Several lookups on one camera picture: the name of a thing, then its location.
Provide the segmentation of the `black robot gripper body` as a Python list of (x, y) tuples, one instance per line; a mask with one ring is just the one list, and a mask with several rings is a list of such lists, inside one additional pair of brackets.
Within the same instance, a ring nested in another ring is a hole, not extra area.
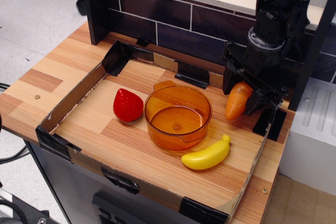
[(276, 109), (289, 91), (280, 80), (279, 68), (283, 62), (285, 41), (269, 44), (261, 39), (249, 39), (246, 47), (225, 42), (222, 59), (225, 68), (240, 75), (253, 90), (271, 90)]

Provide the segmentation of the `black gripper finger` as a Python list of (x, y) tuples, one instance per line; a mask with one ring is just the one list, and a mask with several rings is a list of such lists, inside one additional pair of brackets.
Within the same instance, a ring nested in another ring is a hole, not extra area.
[(276, 107), (274, 93), (271, 90), (254, 90), (247, 99), (245, 115), (252, 115), (256, 110), (262, 109), (266, 105)]
[(223, 92), (229, 95), (235, 84), (241, 82), (240, 75), (233, 73), (229, 68), (225, 68), (223, 76)]

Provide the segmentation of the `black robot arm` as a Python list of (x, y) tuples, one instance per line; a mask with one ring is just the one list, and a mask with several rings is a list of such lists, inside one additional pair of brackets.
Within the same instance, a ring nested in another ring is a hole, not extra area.
[(251, 115), (266, 105), (279, 108), (288, 95), (285, 70), (298, 65), (297, 42), (309, 25), (310, 0), (257, 0), (256, 21), (247, 45), (228, 41), (223, 91), (228, 96), (226, 117)]

